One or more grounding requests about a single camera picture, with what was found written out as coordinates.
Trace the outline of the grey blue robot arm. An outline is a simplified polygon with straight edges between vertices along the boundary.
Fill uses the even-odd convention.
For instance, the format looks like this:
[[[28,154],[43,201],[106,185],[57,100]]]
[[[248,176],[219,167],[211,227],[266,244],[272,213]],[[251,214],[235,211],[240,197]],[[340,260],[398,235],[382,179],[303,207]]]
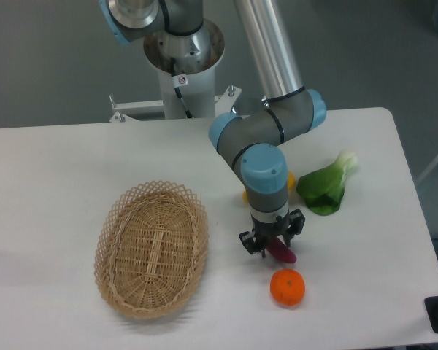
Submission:
[[[215,101],[215,67],[225,45],[220,29],[204,17],[201,1],[101,1],[101,11],[121,44],[144,42],[158,72],[168,119],[211,118],[210,141],[243,183],[253,228],[239,235],[251,254],[273,243],[290,246],[304,226],[288,204],[288,167],[280,145],[319,126],[326,105],[306,89],[274,1],[237,1],[266,98],[262,110],[240,117],[221,113]]]

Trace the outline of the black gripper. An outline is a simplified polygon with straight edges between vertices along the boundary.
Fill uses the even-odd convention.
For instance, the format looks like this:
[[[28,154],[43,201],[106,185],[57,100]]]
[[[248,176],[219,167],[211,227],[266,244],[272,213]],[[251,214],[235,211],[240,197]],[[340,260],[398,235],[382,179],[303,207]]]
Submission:
[[[253,230],[239,234],[239,240],[249,254],[260,253],[266,257],[266,245],[275,237],[282,236],[284,244],[290,248],[294,236],[303,231],[305,216],[300,209],[289,213],[289,208],[283,206],[276,211],[262,212],[250,207]]]

